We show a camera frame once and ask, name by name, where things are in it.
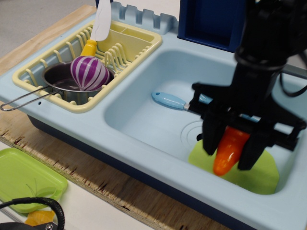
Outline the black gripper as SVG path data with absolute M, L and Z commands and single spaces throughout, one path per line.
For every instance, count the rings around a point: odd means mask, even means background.
M 216 151 L 227 126 L 249 133 L 238 163 L 238 169 L 251 170 L 266 147 L 279 145 L 294 150 L 306 122 L 282 108 L 272 96 L 280 69 L 254 69 L 238 64 L 229 86 L 194 83 L 190 107 L 201 115 L 203 148 L 208 155 Z M 199 102 L 204 94 L 213 100 Z M 246 114 L 257 120 L 241 118 Z

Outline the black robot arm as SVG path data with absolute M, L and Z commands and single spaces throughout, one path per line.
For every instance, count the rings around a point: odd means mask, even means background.
M 306 60 L 307 3 L 304 0 L 251 2 L 229 86 L 201 83 L 190 108 L 203 119 L 203 148 L 212 155 L 227 127 L 249 134 L 238 168 L 250 170 L 266 147 L 293 150 L 305 120 L 277 104 L 272 90 L 289 57 Z

